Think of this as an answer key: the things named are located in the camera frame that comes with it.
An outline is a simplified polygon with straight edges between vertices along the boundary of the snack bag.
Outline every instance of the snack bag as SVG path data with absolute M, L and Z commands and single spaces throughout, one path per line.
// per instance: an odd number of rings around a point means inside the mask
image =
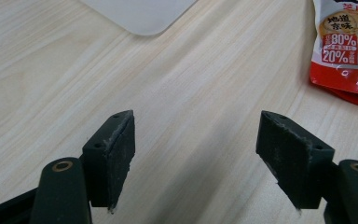
M 318 36 L 310 80 L 358 105 L 358 1 L 313 2 Z

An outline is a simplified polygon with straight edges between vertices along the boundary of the wood grain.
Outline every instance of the wood grain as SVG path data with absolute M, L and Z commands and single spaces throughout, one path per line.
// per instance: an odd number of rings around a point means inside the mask
M 323 223 L 255 154 L 270 110 L 358 160 L 358 106 L 309 83 L 313 20 L 310 0 L 199 0 L 145 37 L 76 0 L 0 0 L 0 203 L 133 109 L 137 152 L 95 223 Z

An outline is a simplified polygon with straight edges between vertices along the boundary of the food packet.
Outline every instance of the food packet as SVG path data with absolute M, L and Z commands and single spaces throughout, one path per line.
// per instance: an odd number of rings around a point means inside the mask
M 313 0 L 315 41 L 310 80 L 358 105 L 358 1 Z

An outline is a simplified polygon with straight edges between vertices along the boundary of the white plastic tray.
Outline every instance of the white plastic tray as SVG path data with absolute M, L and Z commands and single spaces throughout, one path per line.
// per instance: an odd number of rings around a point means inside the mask
M 197 0 L 81 0 L 124 29 L 155 35 L 170 26 Z

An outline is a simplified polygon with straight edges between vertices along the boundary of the light wood surface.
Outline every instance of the light wood surface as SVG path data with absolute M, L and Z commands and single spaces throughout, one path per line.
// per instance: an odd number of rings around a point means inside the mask
M 76 0 L 0 0 L 0 203 L 133 109 L 137 151 L 95 223 L 324 223 L 255 154 L 270 110 L 358 160 L 358 106 L 309 82 L 313 21 L 310 0 L 199 0 L 144 37 Z

